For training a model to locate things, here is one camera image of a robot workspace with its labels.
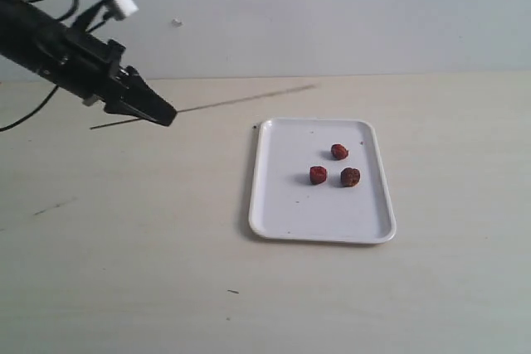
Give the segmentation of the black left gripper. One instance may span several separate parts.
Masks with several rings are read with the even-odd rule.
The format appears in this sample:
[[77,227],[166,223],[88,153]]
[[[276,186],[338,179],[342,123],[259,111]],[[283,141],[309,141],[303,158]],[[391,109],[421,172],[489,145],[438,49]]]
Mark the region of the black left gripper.
[[103,100],[107,114],[133,116],[170,126],[177,110],[152,90],[133,66],[127,66],[124,85],[119,79],[125,46],[89,32],[61,25],[61,64],[57,86],[81,99]]

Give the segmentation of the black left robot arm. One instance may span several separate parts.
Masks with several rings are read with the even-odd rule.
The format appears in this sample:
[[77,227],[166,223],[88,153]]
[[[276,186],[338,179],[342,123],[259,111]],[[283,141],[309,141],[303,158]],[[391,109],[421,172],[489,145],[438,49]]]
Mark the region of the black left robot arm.
[[134,0],[99,0],[83,12],[80,0],[1,0],[1,54],[107,114],[168,127],[177,110],[152,90],[133,66],[121,64],[125,47],[94,31],[137,12]]

